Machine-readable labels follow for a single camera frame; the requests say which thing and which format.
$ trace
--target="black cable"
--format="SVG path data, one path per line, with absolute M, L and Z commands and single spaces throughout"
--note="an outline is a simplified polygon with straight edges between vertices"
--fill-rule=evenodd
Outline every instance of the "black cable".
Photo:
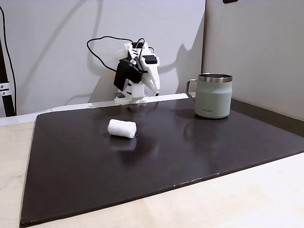
M 91 48 L 89 47 L 89 43 L 90 43 L 91 41 L 100 40 L 100 39 L 103 39 L 103 38 L 112 38 L 112 39 L 119 39 L 119 40 L 127 40 L 127 41 L 130 41 L 130 42 L 132 42 L 132 43 L 133 43 L 133 41 L 132 41 L 131 39 L 117 38 L 117 37 L 111 37 L 111 36 L 104 36 L 104 37 L 100 37 L 100 38 L 90 39 L 90 40 L 86 43 L 87 48 L 88 48 L 89 51 L 93 54 L 93 56 L 95 56 L 96 58 L 98 58 L 99 61 L 100 61 L 106 68 L 108 68 L 109 70 L 112 70 L 112 71 L 116 72 L 116 70 L 114 70 L 113 68 L 108 67 L 108 66 L 101 60 L 101 58 L 100 58 L 98 55 L 96 55 L 96 54 L 91 50 Z
M 139 41 L 142 40 L 142 39 L 143 39 L 143 44 L 142 44 L 141 52 L 140 52 L 139 57 L 138 57 L 139 60 L 141 58 L 141 55 L 142 55 L 142 52 L 143 52 L 143 46 L 144 46 L 144 44 L 145 44 L 146 41 L 144 40 L 144 38 L 139 38 L 138 41 L 136 42 L 136 46 L 135 46 L 135 49 L 136 49 Z
M 149 47 L 149 48 L 151 48 L 153 50 L 153 53 L 154 53 L 154 48 L 152 48 L 152 47 Z
M 16 79 L 15 79 L 15 73 L 14 73 L 13 65 L 12 65 L 11 59 L 10 59 L 10 53 L 9 53 L 8 45 L 7 45 L 7 43 L 6 43 L 5 18 L 4 18 L 4 12 L 3 12 L 3 9 L 2 9 L 1 6 L 0 6 L 0 10 L 1 10 L 1 12 L 2 12 L 2 20 L 3 20 L 3 37 L 4 37 L 5 49 L 6 49 L 6 53 L 8 54 L 8 57 L 9 57 L 10 69 L 11 69 L 11 73 L 12 73 L 12 75 L 13 75 L 13 80 L 14 80 L 14 89 L 15 89 L 15 115 L 17 115 Z

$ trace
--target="mug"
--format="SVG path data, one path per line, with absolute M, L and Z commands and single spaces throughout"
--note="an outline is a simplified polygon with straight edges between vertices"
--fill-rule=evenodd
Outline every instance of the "mug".
M 189 94 L 190 82 L 198 82 L 195 97 Z M 204 73 L 198 79 L 187 82 L 187 96 L 195 103 L 195 113 L 199 116 L 220 119 L 230 113 L 232 76 Z

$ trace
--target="rolled tissue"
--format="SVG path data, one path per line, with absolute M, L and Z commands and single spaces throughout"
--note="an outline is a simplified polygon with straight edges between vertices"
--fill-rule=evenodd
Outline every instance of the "rolled tissue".
M 134 138 L 136 133 L 136 123 L 121 120 L 110 120 L 108 132 L 112 135 Z

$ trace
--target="black mat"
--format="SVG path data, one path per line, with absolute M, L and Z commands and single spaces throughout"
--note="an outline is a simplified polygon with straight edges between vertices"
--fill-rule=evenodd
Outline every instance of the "black mat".
M 221 120 L 198 117 L 193 108 L 182 99 L 39 115 L 21 225 L 107 208 L 304 150 L 302 121 L 235 100 L 236 111 Z M 138 135 L 110 136 L 110 119 L 136 122 Z

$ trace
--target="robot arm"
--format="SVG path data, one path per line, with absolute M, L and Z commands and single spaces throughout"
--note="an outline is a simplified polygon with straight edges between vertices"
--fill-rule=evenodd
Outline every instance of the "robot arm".
M 149 50 L 148 44 L 145 42 L 126 43 L 124 47 L 124 49 L 116 52 L 116 58 L 120 62 L 117 67 L 114 85 L 123 91 L 129 84 L 129 80 L 134 84 L 142 82 L 157 94 L 160 89 L 157 70 L 160 65 L 159 58 Z

